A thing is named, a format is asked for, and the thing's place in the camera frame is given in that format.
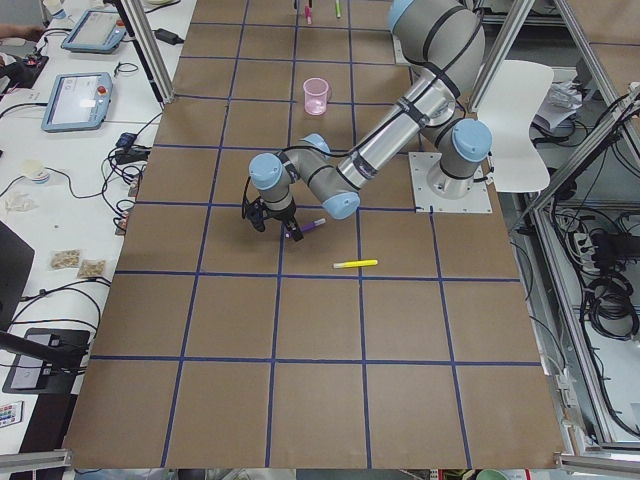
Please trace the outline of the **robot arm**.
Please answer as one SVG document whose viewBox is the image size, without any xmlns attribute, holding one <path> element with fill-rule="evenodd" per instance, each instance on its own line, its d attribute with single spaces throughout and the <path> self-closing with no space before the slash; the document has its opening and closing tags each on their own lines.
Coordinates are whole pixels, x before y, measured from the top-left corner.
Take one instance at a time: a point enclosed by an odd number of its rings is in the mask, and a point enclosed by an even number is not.
<svg viewBox="0 0 640 480">
<path fill-rule="evenodd" d="M 255 156 L 247 182 L 259 195 L 241 207 L 255 230 L 264 231 L 266 220 L 275 219 L 294 240 L 302 239 L 290 191 L 298 180 L 332 218 L 349 217 L 360 205 L 360 190 L 418 134 L 441 153 L 428 174 L 431 190 L 446 199 L 465 196 L 492 147 L 483 122 L 455 111 L 480 70 L 485 47 L 480 16 L 458 1 L 395 1 L 388 25 L 418 79 L 359 144 L 340 155 L 338 165 L 330 164 L 333 154 L 318 134 Z"/>
</svg>

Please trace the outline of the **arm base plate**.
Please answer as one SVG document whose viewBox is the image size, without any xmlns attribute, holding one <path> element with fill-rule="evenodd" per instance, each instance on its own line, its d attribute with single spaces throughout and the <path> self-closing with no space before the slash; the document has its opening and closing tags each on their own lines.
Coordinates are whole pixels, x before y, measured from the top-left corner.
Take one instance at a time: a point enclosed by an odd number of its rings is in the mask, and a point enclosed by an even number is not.
<svg viewBox="0 0 640 480">
<path fill-rule="evenodd" d="M 480 164 L 472 178 L 447 180 L 440 153 L 410 152 L 410 176 L 418 213 L 491 214 L 488 187 Z"/>
</svg>

